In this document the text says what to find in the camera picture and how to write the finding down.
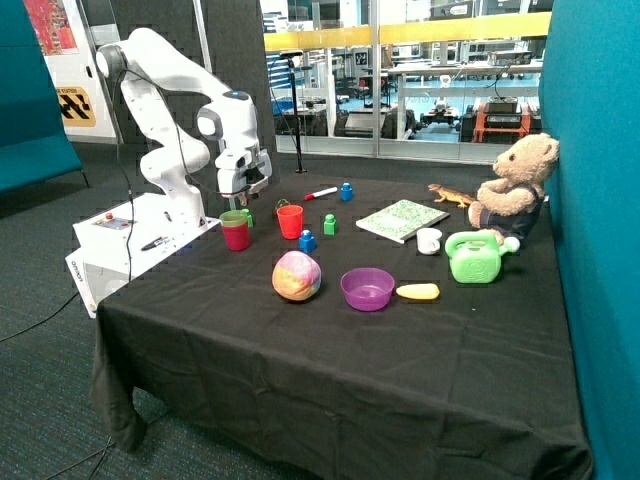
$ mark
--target teal wall panel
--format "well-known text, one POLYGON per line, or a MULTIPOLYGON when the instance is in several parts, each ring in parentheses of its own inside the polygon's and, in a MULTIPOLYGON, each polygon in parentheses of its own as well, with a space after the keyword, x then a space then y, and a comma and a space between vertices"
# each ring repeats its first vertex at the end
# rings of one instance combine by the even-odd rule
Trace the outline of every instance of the teal wall panel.
POLYGON ((1 0, 0 192, 82 168, 22 0, 1 0))
POLYGON ((555 2, 540 88, 554 235, 597 478, 640 476, 640 6, 555 2))

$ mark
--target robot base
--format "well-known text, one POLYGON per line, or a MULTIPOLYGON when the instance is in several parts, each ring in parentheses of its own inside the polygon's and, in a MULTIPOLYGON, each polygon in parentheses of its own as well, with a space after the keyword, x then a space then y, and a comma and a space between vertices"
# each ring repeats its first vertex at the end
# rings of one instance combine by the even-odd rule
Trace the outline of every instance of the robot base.
POLYGON ((207 217, 200 226, 174 225, 166 205, 165 195, 146 193, 133 201, 133 227, 129 202, 73 225, 80 248, 66 262, 91 318, 98 303, 129 283, 129 277, 142 275, 220 223, 207 217), (155 240, 157 246, 143 250, 155 240))

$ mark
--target toy lizard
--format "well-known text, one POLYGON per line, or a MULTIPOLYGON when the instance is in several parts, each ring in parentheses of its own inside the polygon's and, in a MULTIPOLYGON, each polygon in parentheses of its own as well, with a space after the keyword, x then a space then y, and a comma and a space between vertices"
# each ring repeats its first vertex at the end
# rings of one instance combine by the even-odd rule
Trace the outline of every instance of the toy lizard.
POLYGON ((456 202, 458 204, 458 208, 466 208, 467 205, 471 205, 476 200, 466 193, 451 190, 450 188, 443 187, 442 185, 438 185, 437 183, 432 183, 431 185, 429 185, 429 190, 440 195, 440 198, 434 200, 435 202, 440 203, 444 202, 445 200, 449 202, 456 202))

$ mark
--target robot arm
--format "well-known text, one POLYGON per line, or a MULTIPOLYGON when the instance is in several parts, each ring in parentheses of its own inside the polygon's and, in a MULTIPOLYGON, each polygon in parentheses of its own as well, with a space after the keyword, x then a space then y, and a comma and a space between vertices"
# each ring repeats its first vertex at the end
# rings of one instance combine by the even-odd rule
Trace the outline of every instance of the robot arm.
POLYGON ((260 150, 256 110, 247 94, 232 91, 147 28, 133 31, 128 40, 101 47, 97 63, 106 77, 118 80, 124 73, 121 89, 136 123, 147 138, 163 145, 142 159, 142 172, 172 202, 192 204, 189 208, 194 211, 187 216, 199 216, 195 209, 202 201, 184 177, 208 163, 209 149, 176 126, 156 86, 200 93, 211 100, 198 112, 197 124, 206 138, 220 143, 222 153, 215 165, 224 197, 241 197, 244 204, 245 193, 257 193, 268 184, 271 161, 260 150))

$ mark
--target red marker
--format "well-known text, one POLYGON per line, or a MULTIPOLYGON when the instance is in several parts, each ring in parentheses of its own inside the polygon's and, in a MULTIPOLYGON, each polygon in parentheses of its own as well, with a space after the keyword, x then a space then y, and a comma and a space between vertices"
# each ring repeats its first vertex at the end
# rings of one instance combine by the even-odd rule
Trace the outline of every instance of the red marker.
POLYGON ((338 191, 338 187, 327 188, 326 190, 320 190, 316 193, 309 193, 304 196, 305 200, 313 200, 314 198, 322 197, 323 195, 329 195, 330 193, 334 193, 338 191))

